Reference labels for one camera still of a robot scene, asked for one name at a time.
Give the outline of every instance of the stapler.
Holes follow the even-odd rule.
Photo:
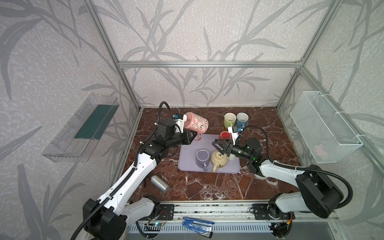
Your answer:
[[[203,220],[193,219],[193,218],[188,218],[188,217],[183,217],[183,219],[184,219],[184,222],[183,222],[184,227],[186,227],[192,231],[195,231],[204,237],[212,238],[212,234],[213,234],[212,226],[206,226],[203,224],[199,224],[199,222],[212,224],[212,225],[215,224],[214,222],[208,222],[208,221],[203,221]]]

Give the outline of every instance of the leaf pattern wallpaper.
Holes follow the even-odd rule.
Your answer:
[[[120,61],[296,61],[331,1],[94,2]],[[124,72],[142,106],[275,106],[293,69]]]
[[[384,1],[345,0],[305,67],[384,153]],[[299,77],[279,109],[300,160],[315,163],[289,113],[303,91],[312,91]],[[384,178],[358,149],[340,162],[321,164],[342,175],[354,198],[336,210],[348,237],[378,240],[384,234]]]
[[[137,116],[82,1],[0,0],[0,239],[69,239]],[[90,93],[120,107],[87,163],[43,157]]]

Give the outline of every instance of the red marble surface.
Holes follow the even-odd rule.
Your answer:
[[[153,131],[157,119],[157,108],[145,108],[140,119],[139,127],[134,137],[130,153],[128,155],[126,170],[132,163],[134,153],[140,141]],[[245,112],[249,115],[249,124],[263,127],[270,139],[270,154],[281,163],[299,166],[299,159],[293,149],[283,124],[275,108],[172,108],[172,113],[194,112],[209,121],[207,134],[220,134],[224,131],[224,114]],[[170,118],[166,108],[162,110],[163,118]],[[250,137],[260,140],[263,145],[262,155],[266,158],[265,137],[261,130],[254,127],[248,128],[243,135],[240,144]],[[159,200],[242,200],[242,199],[270,199],[279,192],[289,193],[298,189],[288,183],[268,178],[257,179],[247,168],[247,160],[240,159],[241,170],[237,174],[204,173],[180,171],[177,167],[179,151],[172,157],[165,157],[152,171],[170,186],[166,194],[160,192],[146,180],[146,186],[141,183],[131,197],[133,202],[141,197],[153,195]]]

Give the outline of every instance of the black mounting plate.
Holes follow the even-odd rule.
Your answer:
[[[174,210],[175,210],[175,205],[174,204],[160,204],[160,212],[162,212],[159,217],[156,219],[156,220],[173,220],[173,213],[174,213]],[[141,218],[140,220],[147,220],[149,221],[150,218],[148,217],[143,217]]]
[[[274,220],[268,215],[268,204],[252,204],[251,211],[255,215],[255,220]],[[280,217],[279,220],[289,220],[291,218],[289,212],[280,212],[278,216]]]

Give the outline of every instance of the yellow-green mug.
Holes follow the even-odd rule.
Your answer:
[[[236,115],[234,113],[226,113],[224,115],[224,127],[228,129],[228,127],[232,127],[236,125]]]

